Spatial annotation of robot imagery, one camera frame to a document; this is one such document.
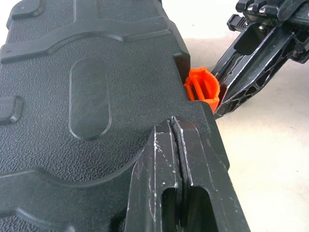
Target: white floor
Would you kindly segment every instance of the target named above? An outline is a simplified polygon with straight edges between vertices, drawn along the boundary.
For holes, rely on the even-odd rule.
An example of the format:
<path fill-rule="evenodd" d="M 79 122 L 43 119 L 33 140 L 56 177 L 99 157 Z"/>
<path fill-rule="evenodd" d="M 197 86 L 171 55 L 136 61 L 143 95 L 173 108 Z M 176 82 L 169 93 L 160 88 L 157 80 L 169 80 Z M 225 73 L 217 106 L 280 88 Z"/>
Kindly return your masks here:
<path fill-rule="evenodd" d="M 0 44 L 10 9 L 0 2 Z M 210 70 L 237 37 L 226 26 L 237 0 L 163 0 L 191 53 Z M 252 232 L 309 232 L 309 63 L 288 61 L 234 113 L 217 120 L 230 176 Z"/>

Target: plastic latch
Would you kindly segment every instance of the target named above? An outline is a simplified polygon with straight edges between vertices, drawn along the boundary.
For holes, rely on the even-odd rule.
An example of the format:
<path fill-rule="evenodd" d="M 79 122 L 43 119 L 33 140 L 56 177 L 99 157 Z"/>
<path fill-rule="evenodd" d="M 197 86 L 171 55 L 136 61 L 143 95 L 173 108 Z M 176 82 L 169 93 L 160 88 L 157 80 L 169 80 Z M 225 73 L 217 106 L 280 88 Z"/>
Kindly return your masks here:
<path fill-rule="evenodd" d="M 219 104 L 220 85 L 217 78 L 206 67 L 191 69 L 184 87 L 190 100 L 200 100 L 210 105 L 214 113 Z"/>

